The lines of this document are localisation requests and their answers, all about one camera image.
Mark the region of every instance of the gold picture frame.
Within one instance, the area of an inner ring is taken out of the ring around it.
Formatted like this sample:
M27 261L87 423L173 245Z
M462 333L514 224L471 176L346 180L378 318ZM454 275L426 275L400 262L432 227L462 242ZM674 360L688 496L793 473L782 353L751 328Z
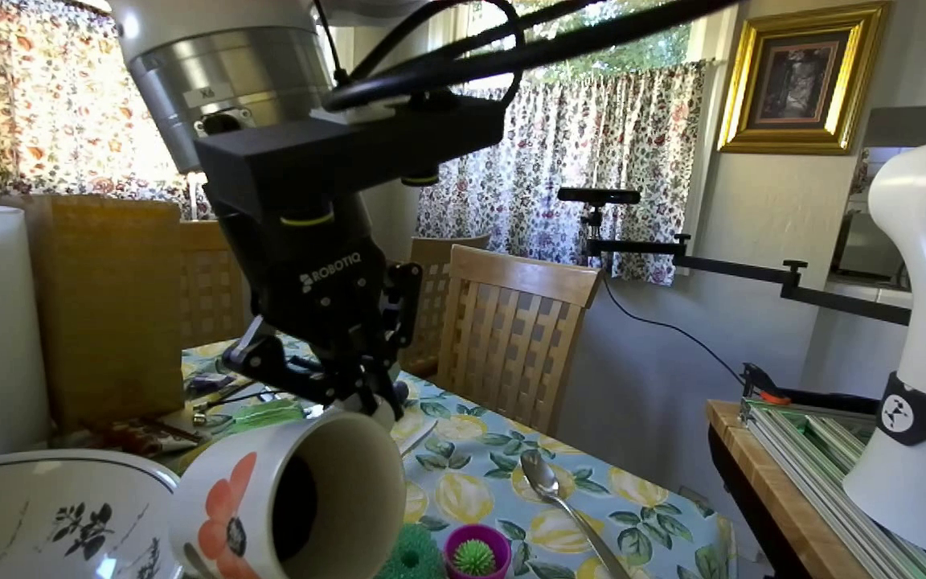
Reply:
M845 154L870 82L883 2L745 20L721 150Z

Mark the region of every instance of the white plate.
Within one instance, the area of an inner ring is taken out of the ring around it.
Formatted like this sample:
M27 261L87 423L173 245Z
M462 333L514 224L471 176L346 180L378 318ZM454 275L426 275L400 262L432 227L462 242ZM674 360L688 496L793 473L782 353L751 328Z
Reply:
M112 451L0 454L0 575L176 579L176 476Z

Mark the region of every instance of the chair back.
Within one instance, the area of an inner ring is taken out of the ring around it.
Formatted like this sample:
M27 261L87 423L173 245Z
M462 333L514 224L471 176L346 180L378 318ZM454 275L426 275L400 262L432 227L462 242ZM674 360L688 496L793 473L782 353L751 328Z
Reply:
M219 223L180 223L180 343L236 338L246 280Z
M439 313L449 287L454 245L485 248L487 239L410 239L410 262L419 262L425 275L410 343L399 349L399 366L414 376L432 376L436 368Z
M596 269L449 248L436 387L549 431Z

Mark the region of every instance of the wall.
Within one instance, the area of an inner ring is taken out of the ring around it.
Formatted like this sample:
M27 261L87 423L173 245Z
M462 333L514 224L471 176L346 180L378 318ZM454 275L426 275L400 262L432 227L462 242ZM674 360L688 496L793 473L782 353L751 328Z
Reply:
M857 0L748 0L742 12L775 17L847 2ZM926 0L892 0L870 97L879 106L926 103ZM760 266L798 256L811 261L802 287L824 287L853 168L855 154L718 154L708 195L697 199L693 255ZM817 307L776 300L776 287L718 274L690 274L674 288L624 283L617 300L709 343L733 368L745 360L765 366L782 387L883 382L883 360L899 347L897 328L855 325L827 313L817 325ZM708 497L738 525L738 554L751 560L754 539L712 473L704 421L704 402L735 399L738 382L678 332L624 318L608 291L593 300L569 368L560 438Z

